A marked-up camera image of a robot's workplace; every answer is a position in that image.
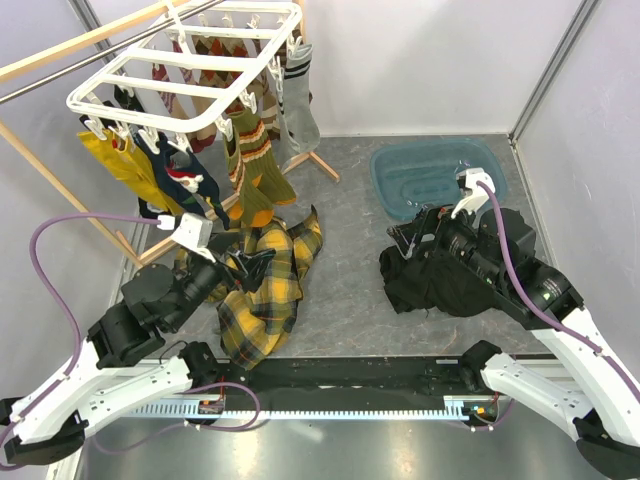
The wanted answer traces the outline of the grey sock black stripes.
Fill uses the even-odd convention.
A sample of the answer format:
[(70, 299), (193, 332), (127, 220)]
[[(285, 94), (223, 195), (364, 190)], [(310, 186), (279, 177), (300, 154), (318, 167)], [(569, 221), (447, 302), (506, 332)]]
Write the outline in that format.
[(310, 109), (310, 68), (313, 45), (302, 44), (287, 58), (284, 68), (282, 114), (291, 147), (313, 151), (320, 143), (318, 125)]

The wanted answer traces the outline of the olive striped sock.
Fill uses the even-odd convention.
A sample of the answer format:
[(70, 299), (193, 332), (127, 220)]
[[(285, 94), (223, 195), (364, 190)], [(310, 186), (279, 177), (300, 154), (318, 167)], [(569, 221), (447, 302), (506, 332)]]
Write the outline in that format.
[(232, 140), (224, 140), (224, 154), (228, 176), (237, 194), (236, 203), (228, 210), (231, 220), (245, 226), (266, 226), (274, 215), (272, 202), (257, 188), (240, 150), (240, 138), (236, 130)]
[(251, 110), (230, 115), (240, 158), (254, 185), (276, 205), (292, 204), (296, 193), (278, 167), (267, 129)]

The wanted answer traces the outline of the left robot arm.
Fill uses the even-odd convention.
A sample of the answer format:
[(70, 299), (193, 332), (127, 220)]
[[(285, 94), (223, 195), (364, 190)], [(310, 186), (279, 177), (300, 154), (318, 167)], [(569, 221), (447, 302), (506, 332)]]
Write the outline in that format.
[(77, 355), (32, 394), (1, 402), (6, 471), (56, 463), (86, 439), (134, 409), (174, 393), (208, 393), (227, 381), (211, 349), (191, 342), (153, 368), (138, 365), (165, 345), (219, 285), (254, 292), (275, 250), (233, 251), (226, 264), (213, 252), (194, 254), (175, 274), (165, 265), (139, 270), (122, 300), (88, 330)]

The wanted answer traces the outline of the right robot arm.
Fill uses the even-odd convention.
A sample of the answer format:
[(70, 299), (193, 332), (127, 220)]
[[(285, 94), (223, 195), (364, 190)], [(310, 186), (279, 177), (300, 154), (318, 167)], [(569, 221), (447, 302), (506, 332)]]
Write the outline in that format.
[(607, 351), (568, 278), (536, 257), (535, 231), (520, 213), (499, 208), (475, 216), (426, 208), (388, 234), (393, 244), (379, 262), (395, 311), (471, 317), (499, 310), (544, 343), (580, 388), (573, 396), (481, 340), (457, 371), (465, 391), (507, 394), (567, 433), (602, 475), (638, 477), (638, 383)]

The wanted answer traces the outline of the olive striped sock front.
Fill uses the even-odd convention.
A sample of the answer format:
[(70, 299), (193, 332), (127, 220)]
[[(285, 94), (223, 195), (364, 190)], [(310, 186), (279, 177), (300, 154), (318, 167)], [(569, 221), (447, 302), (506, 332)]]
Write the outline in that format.
[(278, 167), (267, 129), (251, 110), (230, 115), (240, 158), (254, 185), (276, 205), (292, 204), (296, 193)]

